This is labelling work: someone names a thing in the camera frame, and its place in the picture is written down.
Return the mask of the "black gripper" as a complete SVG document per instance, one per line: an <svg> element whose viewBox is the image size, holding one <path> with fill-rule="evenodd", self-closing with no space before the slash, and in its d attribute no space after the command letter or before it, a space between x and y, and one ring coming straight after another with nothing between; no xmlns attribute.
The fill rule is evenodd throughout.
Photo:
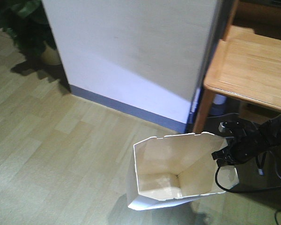
<svg viewBox="0 0 281 225"><path fill-rule="evenodd" d="M269 141L258 129L229 128L229 131L233 134L234 139L228 148L211 154L218 167L244 164L269 148Z"/></svg>

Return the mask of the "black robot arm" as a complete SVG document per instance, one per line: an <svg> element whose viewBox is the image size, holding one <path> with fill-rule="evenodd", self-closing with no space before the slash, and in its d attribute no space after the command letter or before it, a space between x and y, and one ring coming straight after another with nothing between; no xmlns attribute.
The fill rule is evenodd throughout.
<svg viewBox="0 0 281 225"><path fill-rule="evenodd" d="M228 146L212 153L218 166L244 164L269 148L281 145L281 114L254 130L245 129L240 122L222 122L220 127L229 130L233 139Z"/></svg>

